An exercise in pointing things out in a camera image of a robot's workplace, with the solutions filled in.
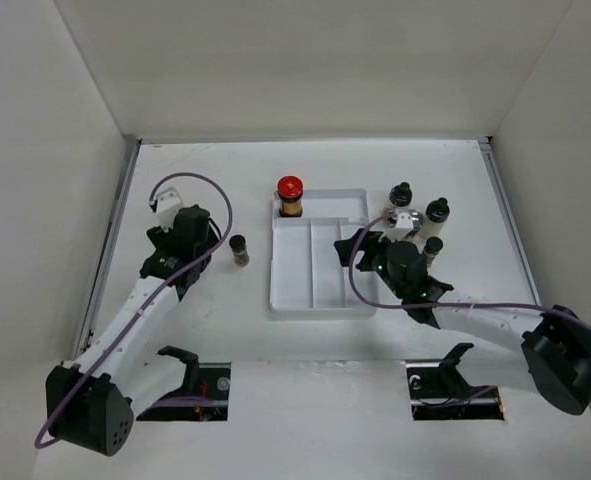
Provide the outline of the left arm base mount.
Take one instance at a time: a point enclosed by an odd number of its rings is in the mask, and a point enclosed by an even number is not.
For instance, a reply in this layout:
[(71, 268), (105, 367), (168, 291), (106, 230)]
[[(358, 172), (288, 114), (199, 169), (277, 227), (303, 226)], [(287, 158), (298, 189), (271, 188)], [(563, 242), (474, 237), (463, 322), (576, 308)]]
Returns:
[(158, 397), (138, 417), (144, 422), (220, 422), (228, 420), (232, 383), (230, 363), (203, 363), (197, 354), (166, 346), (157, 354), (182, 365), (182, 382)]

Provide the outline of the black-capped beige bottle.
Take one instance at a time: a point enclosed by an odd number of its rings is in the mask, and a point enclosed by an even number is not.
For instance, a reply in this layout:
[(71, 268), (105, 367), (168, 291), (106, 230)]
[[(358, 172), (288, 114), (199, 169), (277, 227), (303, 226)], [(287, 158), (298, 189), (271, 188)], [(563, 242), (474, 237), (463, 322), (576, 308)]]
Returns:
[(408, 182), (401, 182), (391, 188), (388, 195), (389, 209), (408, 211), (413, 199), (413, 192)]
[(439, 237), (441, 230), (450, 216), (450, 206), (445, 197), (431, 201), (424, 212), (424, 224), (419, 236), (427, 240), (431, 237)]

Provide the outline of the silver-capped spice bottle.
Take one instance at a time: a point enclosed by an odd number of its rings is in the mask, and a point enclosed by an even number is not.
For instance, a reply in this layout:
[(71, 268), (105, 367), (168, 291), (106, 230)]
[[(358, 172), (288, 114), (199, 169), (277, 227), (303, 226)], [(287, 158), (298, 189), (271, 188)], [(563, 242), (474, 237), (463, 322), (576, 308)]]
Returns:
[(408, 214), (411, 217), (413, 228), (405, 236), (405, 238), (409, 240), (414, 240), (424, 227), (425, 216), (421, 211), (418, 211), (416, 209), (409, 209)]

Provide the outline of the small black-capped spice jar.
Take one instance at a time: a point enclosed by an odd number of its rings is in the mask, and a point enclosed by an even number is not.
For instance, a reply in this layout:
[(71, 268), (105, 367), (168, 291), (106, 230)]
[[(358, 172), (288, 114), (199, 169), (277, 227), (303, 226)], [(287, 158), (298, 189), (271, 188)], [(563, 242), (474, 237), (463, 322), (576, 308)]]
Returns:
[(235, 264), (239, 267), (245, 267), (250, 261), (246, 238), (241, 234), (231, 236), (229, 238), (229, 247)]

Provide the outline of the red-capped amber sauce jar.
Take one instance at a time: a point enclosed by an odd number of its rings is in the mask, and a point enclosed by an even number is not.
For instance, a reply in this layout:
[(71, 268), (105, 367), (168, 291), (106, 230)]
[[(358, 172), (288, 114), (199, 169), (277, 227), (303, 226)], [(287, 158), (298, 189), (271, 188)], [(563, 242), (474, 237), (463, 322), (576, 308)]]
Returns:
[(302, 216), (304, 185), (299, 177), (294, 175), (282, 177), (277, 183), (277, 193), (280, 199), (279, 214), (281, 217), (297, 218)]

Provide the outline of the white compartment organizer tray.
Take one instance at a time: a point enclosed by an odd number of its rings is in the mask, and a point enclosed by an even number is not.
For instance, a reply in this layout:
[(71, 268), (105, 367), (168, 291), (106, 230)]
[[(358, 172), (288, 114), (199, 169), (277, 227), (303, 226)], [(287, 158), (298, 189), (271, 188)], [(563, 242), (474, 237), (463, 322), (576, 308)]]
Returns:
[(348, 239), (369, 217), (364, 189), (307, 189), (303, 214), (279, 214), (273, 196), (269, 307), (277, 320), (368, 318), (375, 309), (351, 289), (334, 243)]

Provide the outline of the black-capped beige bottle right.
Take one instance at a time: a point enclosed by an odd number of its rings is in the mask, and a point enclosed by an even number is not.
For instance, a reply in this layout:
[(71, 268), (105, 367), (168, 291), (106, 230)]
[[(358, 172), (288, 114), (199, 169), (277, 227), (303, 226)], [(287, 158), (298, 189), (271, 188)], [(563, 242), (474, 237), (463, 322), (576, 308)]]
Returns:
[(424, 212), (424, 224), (419, 236), (427, 240), (431, 237), (439, 237), (441, 230), (450, 216), (450, 206), (445, 197), (431, 201)]

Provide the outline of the black-capped beige bottle rear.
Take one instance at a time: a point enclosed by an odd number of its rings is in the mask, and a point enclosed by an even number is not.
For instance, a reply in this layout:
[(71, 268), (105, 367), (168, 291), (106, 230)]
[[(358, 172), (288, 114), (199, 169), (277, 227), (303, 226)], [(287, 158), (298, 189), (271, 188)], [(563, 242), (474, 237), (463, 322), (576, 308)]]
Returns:
[(389, 209), (408, 211), (413, 199), (413, 192), (408, 182), (401, 182), (391, 188), (388, 195)]

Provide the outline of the small black-capped pepper jar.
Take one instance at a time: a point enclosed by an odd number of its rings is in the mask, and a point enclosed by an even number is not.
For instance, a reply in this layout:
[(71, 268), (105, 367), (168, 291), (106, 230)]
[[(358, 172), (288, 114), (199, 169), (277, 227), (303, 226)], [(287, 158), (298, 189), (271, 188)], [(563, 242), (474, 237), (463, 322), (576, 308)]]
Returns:
[(424, 244), (422, 255), (426, 260), (427, 267), (430, 268), (435, 258), (441, 253), (444, 248), (444, 242), (441, 238), (432, 236), (429, 237)]

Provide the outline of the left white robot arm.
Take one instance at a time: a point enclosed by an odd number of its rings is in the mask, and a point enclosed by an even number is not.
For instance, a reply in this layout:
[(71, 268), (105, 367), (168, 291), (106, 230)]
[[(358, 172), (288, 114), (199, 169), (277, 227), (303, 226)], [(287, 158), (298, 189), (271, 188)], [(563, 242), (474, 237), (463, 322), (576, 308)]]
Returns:
[(153, 227), (147, 236), (154, 252), (120, 311), (77, 359), (49, 373), (47, 419), (36, 448), (64, 441), (113, 456), (136, 418), (158, 398), (172, 392), (185, 399), (198, 390), (196, 354), (172, 346), (148, 360), (140, 354), (199, 280), (221, 238), (209, 212), (197, 205), (177, 208), (170, 225)]

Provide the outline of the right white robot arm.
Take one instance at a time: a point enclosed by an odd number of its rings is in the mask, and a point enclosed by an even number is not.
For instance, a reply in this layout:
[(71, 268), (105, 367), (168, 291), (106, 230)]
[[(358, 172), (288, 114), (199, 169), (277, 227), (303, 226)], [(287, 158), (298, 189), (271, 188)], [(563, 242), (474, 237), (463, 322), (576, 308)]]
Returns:
[(563, 306), (485, 303), (464, 297), (432, 276), (443, 242), (422, 247), (393, 241), (381, 231), (359, 229), (334, 249), (348, 272), (373, 272), (396, 297), (392, 309), (436, 330), (464, 333), (516, 354), (529, 379), (524, 388), (558, 410), (582, 414), (591, 403), (591, 325)]

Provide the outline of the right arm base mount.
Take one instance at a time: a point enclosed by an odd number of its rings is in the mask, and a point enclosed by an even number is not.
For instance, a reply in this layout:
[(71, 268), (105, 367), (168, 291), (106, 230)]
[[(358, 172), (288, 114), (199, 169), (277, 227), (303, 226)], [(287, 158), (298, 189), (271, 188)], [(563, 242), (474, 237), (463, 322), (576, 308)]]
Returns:
[(472, 386), (457, 369), (473, 347), (472, 343), (459, 343), (441, 359), (405, 364), (414, 421), (504, 420), (498, 388)]

